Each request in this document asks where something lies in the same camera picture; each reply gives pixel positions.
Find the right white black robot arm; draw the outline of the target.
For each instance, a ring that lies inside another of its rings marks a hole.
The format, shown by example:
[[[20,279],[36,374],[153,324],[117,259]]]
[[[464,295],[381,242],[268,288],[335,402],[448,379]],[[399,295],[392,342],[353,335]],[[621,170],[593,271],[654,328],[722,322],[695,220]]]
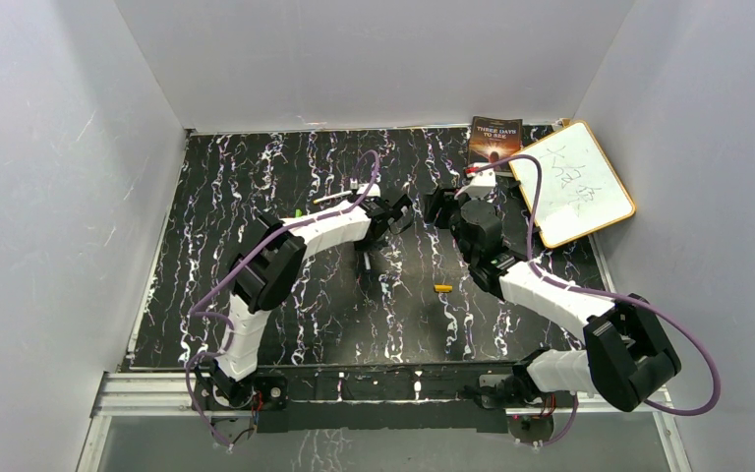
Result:
[[[681,371],[681,362],[657,316],[642,298],[584,294],[552,274],[539,275],[502,235],[495,206],[455,188],[423,198],[427,223],[452,235],[472,280],[496,298],[523,306],[575,335],[580,350],[541,348],[517,362],[509,377],[477,389],[483,401],[541,406],[558,391],[600,395],[631,412]]]

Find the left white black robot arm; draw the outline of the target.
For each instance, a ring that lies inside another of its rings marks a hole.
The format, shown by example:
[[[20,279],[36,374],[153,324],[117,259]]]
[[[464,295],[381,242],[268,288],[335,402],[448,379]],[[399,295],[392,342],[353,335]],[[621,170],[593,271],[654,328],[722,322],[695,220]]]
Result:
[[[229,293],[225,346],[197,375],[203,389],[222,406],[247,407],[255,395],[252,376],[270,313],[283,305],[299,278],[305,259],[351,243],[357,251],[372,249],[387,232],[401,233],[413,218],[405,193],[382,196],[370,191],[314,214],[279,219],[261,213],[248,231],[233,266],[245,263]]]

